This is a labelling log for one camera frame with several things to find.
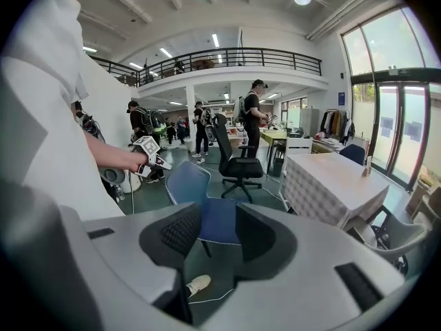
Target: sneaker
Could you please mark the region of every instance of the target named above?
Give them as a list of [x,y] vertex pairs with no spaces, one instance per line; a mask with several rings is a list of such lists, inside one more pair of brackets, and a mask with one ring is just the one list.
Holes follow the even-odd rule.
[[208,274],[203,274],[202,276],[198,276],[193,281],[188,283],[187,287],[192,293],[190,297],[194,296],[200,290],[203,290],[204,288],[208,287],[211,281],[212,279]]

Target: door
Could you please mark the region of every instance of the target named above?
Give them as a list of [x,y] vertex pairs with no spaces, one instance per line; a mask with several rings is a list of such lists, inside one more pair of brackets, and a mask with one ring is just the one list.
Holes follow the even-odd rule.
[[372,166],[412,190],[426,148],[430,95],[425,83],[379,83]]

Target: blue plastic chair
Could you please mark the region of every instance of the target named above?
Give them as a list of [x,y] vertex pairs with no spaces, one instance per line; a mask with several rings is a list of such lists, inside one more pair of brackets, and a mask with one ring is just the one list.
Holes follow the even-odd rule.
[[207,242],[240,245],[236,236],[237,201],[217,199],[207,196],[211,175],[193,163],[184,162],[168,177],[165,187],[174,205],[196,202],[202,208],[201,232],[198,239],[202,242],[209,257]]
[[340,151],[340,154],[351,161],[354,161],[361,166],[365,162],[365,149],[360,146],[354,145],[353,143]]

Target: blue sign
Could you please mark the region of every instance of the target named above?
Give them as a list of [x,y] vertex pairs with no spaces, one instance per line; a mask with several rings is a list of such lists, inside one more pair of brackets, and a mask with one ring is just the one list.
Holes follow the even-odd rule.
[[345,105],[345,93],[344,92],[338,93],[338,105],[340,105],[340,106]]

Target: checkered tablecloth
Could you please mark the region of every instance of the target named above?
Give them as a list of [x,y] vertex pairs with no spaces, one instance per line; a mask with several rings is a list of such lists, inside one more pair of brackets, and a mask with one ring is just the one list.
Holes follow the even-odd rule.
[[[327,157],[310,161],[311,157],[301,156]],[[297,160],[287,157],[285,198],[296,214],[342,228],[356,216],[367,220],[381,207],[389,185],[360,178],[363,167],[348,161],[339,154],[302,154]]]

